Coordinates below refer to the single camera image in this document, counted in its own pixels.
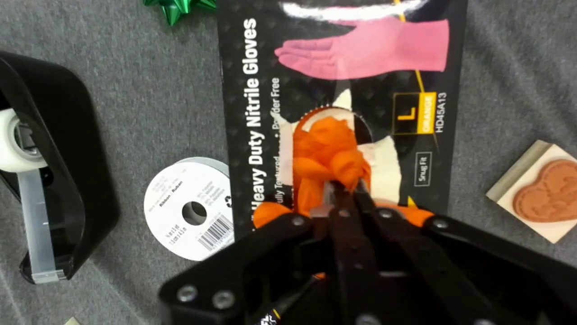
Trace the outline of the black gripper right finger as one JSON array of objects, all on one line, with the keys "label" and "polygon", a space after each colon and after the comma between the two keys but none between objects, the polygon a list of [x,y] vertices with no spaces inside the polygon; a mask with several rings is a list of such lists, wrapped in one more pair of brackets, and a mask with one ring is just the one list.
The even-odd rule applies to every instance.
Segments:
[{"label": "black gripper right finger", "polygon": [[427,323],[494,325],[494,305],[456,267],[449,254],[425,232],[432,214],[425,209],[375,202],[364,187],[353,191],[358,211],[376,236],[409,267],[416,281],[414,299]]}]

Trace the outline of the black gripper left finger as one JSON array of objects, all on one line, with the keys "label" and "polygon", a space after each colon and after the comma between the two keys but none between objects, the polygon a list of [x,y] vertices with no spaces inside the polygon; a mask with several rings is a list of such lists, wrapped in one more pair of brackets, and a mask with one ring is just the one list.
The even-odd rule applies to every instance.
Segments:
[{"label": "black gripper left finger", "polygon": [[333,245],[335,278],[342,325],[382,325],[376,288],[376,261],[364,234],[353,195],[342,186],[333,186],[333,207],[328,216],[328,231]]}]

